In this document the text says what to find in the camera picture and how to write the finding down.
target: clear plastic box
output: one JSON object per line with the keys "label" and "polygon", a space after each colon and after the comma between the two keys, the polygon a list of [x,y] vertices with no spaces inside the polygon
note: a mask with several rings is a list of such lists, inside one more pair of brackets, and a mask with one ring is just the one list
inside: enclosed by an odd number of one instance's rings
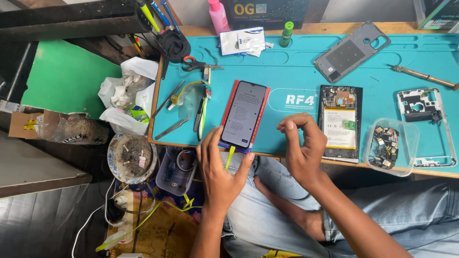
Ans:
{"label": "clear plastic box", "polygon": [[[161,161],[161,166],[158,170],[158,175],[156,175],[156,185],[166,190],[172,194],[177,196],[183,196],[188,189],[190,188],[191,183],[193,182],[193,177],[196,172],[197,159],[195,159],[194,167],[190,171],[183,171],[179,169],[176,164],[177,155],[181,151],[190,151],[194,154],[194,149],[190,148],[182,148],[182,147],[172,147],[169,146],[166,148],[166,154]],[[169,166],[173,163],[173,167],[169,172],[170,175],[168,176]]]}
{"label": "clear plastic box", "polygon": [[[382,128],[392,128],[399,132],[398,156],[395,161],[395,166],[391,169],[384,169],[370,164],[370,160],[376,156],[375,150],[379,146],[376,138],[373,136],[373,132],[378,126]],[[416,125],[390,118],[379,118],[369,128],[362,159],[374,170],[400,177],[408,176],[411,174],[414,167],[414,158],[416,158],[419,138],[420,132]]]}

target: tool holder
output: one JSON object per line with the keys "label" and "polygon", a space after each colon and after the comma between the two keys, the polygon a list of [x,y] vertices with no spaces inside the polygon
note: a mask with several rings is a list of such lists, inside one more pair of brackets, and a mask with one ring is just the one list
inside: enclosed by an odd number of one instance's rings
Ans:
{"label": "tool holder", "polygon": [[189,56],[191,53],[191,45],[185,35],[181,32],[167,30],[161,34],[158,41],[163,50],[166,51],[166,54],[168,53],[169,48],[173,47],[173,51],[169,59],[172,63],[181,63],[183,58],[185,56]]}

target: barcode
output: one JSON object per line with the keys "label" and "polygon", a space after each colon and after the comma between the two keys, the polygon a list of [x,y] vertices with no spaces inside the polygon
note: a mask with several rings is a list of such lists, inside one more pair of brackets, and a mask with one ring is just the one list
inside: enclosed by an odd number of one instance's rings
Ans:
{"label": "barcode", "polygon": [[255,8],[257,13],[266,13],[266,4],[257,4]]}

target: green board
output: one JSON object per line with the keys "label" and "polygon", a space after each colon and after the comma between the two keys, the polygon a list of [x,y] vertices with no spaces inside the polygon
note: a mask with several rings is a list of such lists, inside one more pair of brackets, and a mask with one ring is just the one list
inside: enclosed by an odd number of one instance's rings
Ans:
{"label": "green board", "polygon": [[98,119],[105,107],[97,93],[121,68],[64,40],[40,41],[21,104]]}

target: gray phone back cover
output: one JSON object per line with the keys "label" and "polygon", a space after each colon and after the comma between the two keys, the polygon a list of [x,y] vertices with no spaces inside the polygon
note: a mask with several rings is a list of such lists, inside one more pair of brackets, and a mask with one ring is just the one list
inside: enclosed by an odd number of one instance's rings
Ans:
{"label": "gray phone back cover", "polygon": [[[371,46],[371,42],[379,36],[384,37],[387,42],[376,50]],[[389,37],[374,23],[368,21],[319,56],[314,61],[314,65],[329,82],[335,83],[385,48],[390,42]]]}

